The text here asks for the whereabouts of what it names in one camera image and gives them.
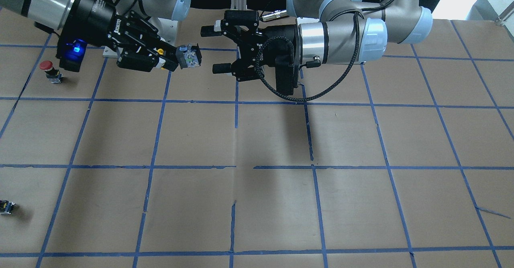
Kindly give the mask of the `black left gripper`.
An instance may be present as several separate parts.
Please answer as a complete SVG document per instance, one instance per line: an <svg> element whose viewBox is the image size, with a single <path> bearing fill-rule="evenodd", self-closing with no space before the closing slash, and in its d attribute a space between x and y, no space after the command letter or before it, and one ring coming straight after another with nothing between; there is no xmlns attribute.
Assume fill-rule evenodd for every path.
<svg viewBox="0 0 514 268"><path fill-rule="evenodd" d="M213 64L213 74L230 73L238 81L256 80L260 76L255 71L255 64L275 68L276 56L284 53L294 55L299 64L296 24L259 28L257 11L226 10L223 20L201 27L201 37L216 36L226 36L236 43L240 58L233 63Z"/></svg>

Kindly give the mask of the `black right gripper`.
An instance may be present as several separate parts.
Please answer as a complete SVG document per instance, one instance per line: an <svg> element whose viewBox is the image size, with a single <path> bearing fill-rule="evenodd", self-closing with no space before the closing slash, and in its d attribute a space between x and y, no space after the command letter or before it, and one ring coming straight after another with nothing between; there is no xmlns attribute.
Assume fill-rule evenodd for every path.
<svg viewBox="0 0 514 268"><path fill-rule="evenodd" d="M134 11L127 16L127 37L121 34L125 23L114 5L104 0L75 0L71 8L72 38L95 46L127 48L127 54L121 54L117 60L119 68L140 72L164 68L173 72L178 63L160 57L189 52L189 45L172 46L158 35L156 26Z"/></svg>

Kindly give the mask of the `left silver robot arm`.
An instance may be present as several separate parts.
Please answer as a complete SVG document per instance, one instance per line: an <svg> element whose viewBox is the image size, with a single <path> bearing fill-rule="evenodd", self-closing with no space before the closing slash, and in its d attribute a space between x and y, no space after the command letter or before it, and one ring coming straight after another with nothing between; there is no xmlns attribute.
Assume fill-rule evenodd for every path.
<svg viewBox="0 0 514 268"><path fill-rule="evenodd" d="M241 54L234 63L213 65L213 72L257 80L267 65L275 69L276 88L289 93L301 67L377 60L388 43L422 42L433 23L419 0L286 0L285 14L312 22L260 28L265 18L257 11L228 10L215 25L202 27L202 37L226 36Z"/></svg>

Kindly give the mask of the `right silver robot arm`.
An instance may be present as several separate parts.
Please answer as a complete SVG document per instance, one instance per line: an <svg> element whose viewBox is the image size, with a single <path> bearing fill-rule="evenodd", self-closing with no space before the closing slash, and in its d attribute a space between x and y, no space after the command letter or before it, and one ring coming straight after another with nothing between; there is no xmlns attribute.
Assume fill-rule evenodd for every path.
<svg viewBox="0 0 514 268"><path fill-rule="evenodd" d="M60 31L59 67L79 72L88 45L105 48L117 66L141 72L201 65L198 45L175 47L173 24L185 20L191 0L1 0L48 33Z"/></svg>

